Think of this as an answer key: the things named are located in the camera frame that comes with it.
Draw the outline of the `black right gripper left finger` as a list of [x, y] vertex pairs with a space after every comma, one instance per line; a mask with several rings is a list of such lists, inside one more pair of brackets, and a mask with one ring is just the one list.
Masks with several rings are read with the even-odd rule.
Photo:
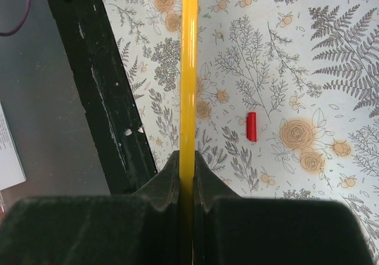
[[2, 264], [178, 264], [179, 153], [131, 195], [45, 196], [13, 205]]

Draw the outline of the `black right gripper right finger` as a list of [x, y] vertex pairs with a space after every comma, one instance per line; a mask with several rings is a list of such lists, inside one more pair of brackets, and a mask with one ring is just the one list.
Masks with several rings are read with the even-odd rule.
[[371, 264], [339, 202], [243, 198], [195, 155], [194, 264]]

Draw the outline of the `red marker cap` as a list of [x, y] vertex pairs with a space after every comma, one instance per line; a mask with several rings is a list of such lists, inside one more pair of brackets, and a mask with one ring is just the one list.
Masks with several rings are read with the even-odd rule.
[[249, 112], [246, 117], [246, 138], [251, 142], [257, 142], [257, 117], [256, 112]]

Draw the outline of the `yellow framed whiteboard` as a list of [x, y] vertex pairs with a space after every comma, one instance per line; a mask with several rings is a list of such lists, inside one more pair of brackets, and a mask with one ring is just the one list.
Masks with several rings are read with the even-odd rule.
[[198, 0], [182, 0], [181, 12], [179, 264], [191, 264], [193, 255]]

